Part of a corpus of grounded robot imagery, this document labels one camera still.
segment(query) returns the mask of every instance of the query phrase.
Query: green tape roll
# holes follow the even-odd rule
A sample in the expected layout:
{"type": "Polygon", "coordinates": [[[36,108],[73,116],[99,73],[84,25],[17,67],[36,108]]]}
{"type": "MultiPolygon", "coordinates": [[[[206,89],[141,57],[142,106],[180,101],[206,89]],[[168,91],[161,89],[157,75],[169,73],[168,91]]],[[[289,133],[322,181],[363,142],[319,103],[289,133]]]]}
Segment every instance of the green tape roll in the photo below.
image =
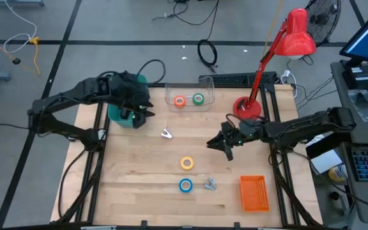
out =
{"type": "Polygon", "coordinates": [[[202,105],[204,103],[204,95],[196,93],[192,97],[192,102],[194,103],[194,105],[202,105]]]}

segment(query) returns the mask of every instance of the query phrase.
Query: blue tape roll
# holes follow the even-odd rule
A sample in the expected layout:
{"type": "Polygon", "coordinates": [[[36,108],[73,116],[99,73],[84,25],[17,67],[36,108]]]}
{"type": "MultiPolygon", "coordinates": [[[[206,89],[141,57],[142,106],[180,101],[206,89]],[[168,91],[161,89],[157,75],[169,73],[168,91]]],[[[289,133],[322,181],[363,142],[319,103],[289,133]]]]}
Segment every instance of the blue tape roll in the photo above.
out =
{"type": "Polygon", "coordinates": [[[190,191],[192,190],[192,182],[190,181],[190,179],[187,179],[187,178],[182,179],[182,180],[180,181],[179,186],[180,186],[180,190],[181,190],[182,192],[190,192],[190,191]],[[184,189],[184,188],[183,188],[183,184],[184,184],[185,182],[188,182],[188,183],[190,184],[190,186],[189,186],[187,189],[184,189]]]}

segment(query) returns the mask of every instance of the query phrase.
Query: red lamp base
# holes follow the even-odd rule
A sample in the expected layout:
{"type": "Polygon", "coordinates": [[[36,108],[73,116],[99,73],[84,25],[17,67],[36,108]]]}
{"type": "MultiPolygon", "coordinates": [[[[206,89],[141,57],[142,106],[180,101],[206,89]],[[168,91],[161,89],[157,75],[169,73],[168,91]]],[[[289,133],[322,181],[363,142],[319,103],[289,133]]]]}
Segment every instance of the red lamp base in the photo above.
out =
{"type": "Polygon", "coordinates": [[[242,119],[257,119],[261,115],[261,105],[257,102],[250,102],[248,96],[237,99],[233,105],[234,115],[242,119]]]}

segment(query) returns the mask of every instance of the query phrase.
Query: red desk lamp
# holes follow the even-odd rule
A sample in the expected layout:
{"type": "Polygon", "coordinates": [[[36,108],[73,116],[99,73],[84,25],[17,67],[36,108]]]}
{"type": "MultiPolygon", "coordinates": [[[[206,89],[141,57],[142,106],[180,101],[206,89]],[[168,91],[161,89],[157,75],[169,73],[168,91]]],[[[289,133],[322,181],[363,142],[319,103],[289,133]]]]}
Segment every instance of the red desk lamp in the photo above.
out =
{"type": "Polygon", "coordinates": [[[273,55],[300,58],[303,55],[316,52],[316,44],[312,37],[306,33],[307,12],[305,9],[297,8],[289,12],[287,20],[284,20],[270,50],[261,59],[256,78],[250,96],[243,96],[235,101],[233,112],[242,119],[256,119],[261,114],[261,106],[256,101],[259,82],[266,64],[273,55]]]}

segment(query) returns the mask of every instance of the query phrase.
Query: tape roll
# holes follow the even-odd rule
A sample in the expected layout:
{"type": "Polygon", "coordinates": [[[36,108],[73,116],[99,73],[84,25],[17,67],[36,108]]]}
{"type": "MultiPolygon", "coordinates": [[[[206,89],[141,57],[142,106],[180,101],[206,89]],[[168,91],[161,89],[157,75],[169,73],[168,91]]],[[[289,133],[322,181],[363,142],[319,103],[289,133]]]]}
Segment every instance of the tape roll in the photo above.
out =
{"type": "Polygon", "coordinates": [[[202,105],[204,103],[204,95],[196,93],[192,97],[192,102],[194,103],[194,105],[202,105]]]}
{"type": "Polygon", "coordinates": [[[180,184],[179,184],[179,186],[180,186],[180,190],[182,191],[182,192],[190,192],[191,190],[192,190],[192,182],[190,181],[190,179],[187,179],[187,178],[185,178],[185,179],[182,179],[181,181],[180,181],[180,184]],[[186,183],[188,183],[188,188],[184,188],[184,184],[186,184],[186,183]]]}
{"type": "Polygon", "coordinates": [[[185,97],[184,96],[176,96],[174,98],[174,105],[178,107],[185,106],[185,97]]]}
{"type": "Polygon", "coordinates": [[[191,158],[191,157],[183,157],[183,158],[181,159],[181,167],[182,167],[183,169],[185,169],[185,170],[190,170],[190,169],[192,169],[192,168],[193,168],[193,166],[194,166],[194,160],[192,160],[192,158],[191,158]],[[189,165],[189,166],[186,166],[186,165],[184,164],[184,162],[185,162],[186,160],[188,160],[188,161],[190,162],[190,165],[189,165]]]}

